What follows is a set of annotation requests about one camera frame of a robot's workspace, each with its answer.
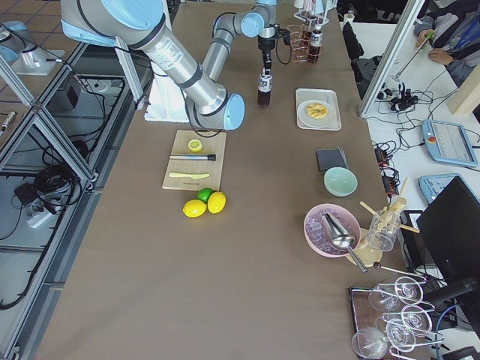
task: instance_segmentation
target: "wooden cutting board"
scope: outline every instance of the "wooden cutting board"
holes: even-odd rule
[[[210,136],[214,133],[202,133]],[[190,152],[188,142],[192,139],[198,139],[202,142],[203,149],[200,152]],[[198,136],[191,130],[177,130],[175,141],[173,142],[171,155],[198,154],[208,155],[216,154],[216,161],[207,160],[169,160],[166,167],[165,177],[163,178],[163,189],[170,190],[190,190],[198,191],[203,188],[212,188],[215,191],[220,190],[220,180],[222,176],[222,167],[224,165],[224,151],[227,133],[221,132],[210,138]],[[170,178],[169,173],[189,173],[203,174],[208,173],[208,178],[193,180],[192,178]]]

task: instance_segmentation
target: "hand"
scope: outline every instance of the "hand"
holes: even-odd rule
[[[422,45],[422,43],[425,41],[425,39],[427,38],[428,34],[430,34],[430,32],[432,32],[433,30],[431,28],[428,28],[426,30],[422,30],[418,33],[418,37],[417,37],[417,42],[415,43],[415,47],[419,47],[420,45]]]
[[[428,53],[428,58],[445,66],[455,60],[444,49],[433,49]]]

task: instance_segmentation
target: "food in bowl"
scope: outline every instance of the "food in bowl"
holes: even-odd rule
[[[321,103],[311,103],[307,106],[307,114],[314,119],[323,119],[327,116],[329,110]]]

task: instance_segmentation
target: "wooden block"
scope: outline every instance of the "wooden block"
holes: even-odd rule
[[[222,176],[222,167],[224,165],[224,150],[227,133],[221,132],[217,136],[203,138],[190,130],[178,130],[173,142],[171,155],[193,154],[188,150],[188,142],[192,139],[198,139],[202,142],[203,149],[195,154],[208,155],[216,154],[216,161],[207,160],[169,160],[166,167],[165,177],[163,178],[163,189],[170,190],[190,190],[198,191],[203,188],[212,188],[215,191],[220,190],[220,181]],[[208,173],[208,178],[193,180],[192,178],[170,178],[169,173],[189,173],[203,174]]]
[[[480,104],[480,66],[476,66],[447,103],[454,115],[469,115]]]

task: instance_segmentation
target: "metal scoop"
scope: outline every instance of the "metal scoop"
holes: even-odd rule
[[[360,259],[352,249],[352,245],[355,243],[355,237],[335,216],[329,213],[326,213],[323,216],[325,222],[328,224],[328,230],[330,232],[330,236],[327,236],[328,242],[330,242],[330,244],[337,250],[348,251],[348,254],[350,254],[361,272],[367,272],[367,266],[365,266],[362,259]]]

